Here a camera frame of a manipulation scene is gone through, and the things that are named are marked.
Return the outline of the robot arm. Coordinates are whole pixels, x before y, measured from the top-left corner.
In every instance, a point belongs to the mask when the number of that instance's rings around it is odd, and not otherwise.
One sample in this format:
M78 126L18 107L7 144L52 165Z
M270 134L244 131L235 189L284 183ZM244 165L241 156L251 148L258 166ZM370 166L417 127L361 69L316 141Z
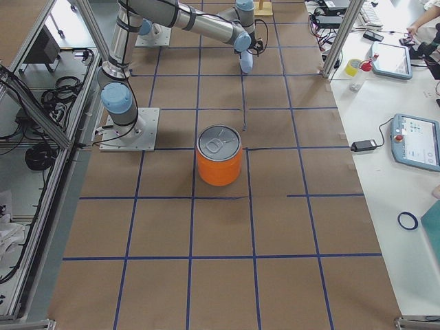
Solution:
M119 1L97 81L103 151L189 147L197 111L241 107L256 28L252 1Z

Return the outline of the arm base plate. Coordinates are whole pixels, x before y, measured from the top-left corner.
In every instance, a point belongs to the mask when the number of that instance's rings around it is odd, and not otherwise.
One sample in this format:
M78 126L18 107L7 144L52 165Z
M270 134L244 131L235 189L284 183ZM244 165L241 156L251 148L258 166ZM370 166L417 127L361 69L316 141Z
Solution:
M154 151L160 109L156 107L140 107L135 126L118 126L107 116L106 125L110 129L103 131L103 142L99 149L103 152Z
M171 29L158 24L143 25L139 31L136 47L168 47L171 41Z

